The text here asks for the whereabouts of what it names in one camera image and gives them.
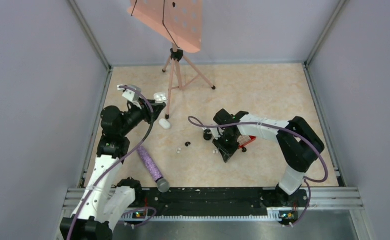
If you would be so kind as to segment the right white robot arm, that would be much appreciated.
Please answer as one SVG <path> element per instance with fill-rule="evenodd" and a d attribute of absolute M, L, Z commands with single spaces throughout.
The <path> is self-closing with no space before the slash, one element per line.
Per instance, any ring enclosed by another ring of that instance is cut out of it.
<path fill-rule="evenodd" d="M 315 131 L 302 117 L 289 121 L 260 118 L 248 112 L 230 114 L 221 109 L 213 118 L 217 124 L 212 129 L 212 143 L 218 149 L 223 161 L 228 162 L 239 150 L 239 138 L 252 136 L 278 143 L 287 163 L 285 173 L 276 189 L 276 200 L 282 206 L 289 206 L 296 200 L 296 191 L 310 166 L 318 159 L 325 146 Z"/>

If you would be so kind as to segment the white earbud charging case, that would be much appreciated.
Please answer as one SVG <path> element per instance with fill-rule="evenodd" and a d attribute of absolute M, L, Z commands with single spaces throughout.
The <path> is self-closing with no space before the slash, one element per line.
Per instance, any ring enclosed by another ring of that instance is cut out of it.
<path fill-rule="evenodd" d="M 153 99 L 155 103 L 163 103 L 168 100 L 167 94 L 165 92 L 157 92 L 153 94 Z"/>

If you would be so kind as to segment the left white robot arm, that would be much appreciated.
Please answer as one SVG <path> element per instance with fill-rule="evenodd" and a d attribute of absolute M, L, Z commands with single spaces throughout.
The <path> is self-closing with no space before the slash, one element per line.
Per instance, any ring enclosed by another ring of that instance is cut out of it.
<path fill-rule="evenodd" d="M 138 100 L 128 102 L 127 107 L 127 111 L 121 111 L 111 105 L 101 111 L 102 135 L 93 172 L 70 217 L 64 217 L 60 222 L 59 230 L 65 240 L 112 239 L 113 230 L 124 211 L 129 206 L 140 205 L 143 200 L 143 193 L 131 186 L 119 186 L 113 194 L 110 193 L 112 182 L 124 159 L 134 152 L 129 149 L 126 135 L 144 121 L 149 124 L 142 138 L 145 141 L 166 105 L 154 100 Z"/>

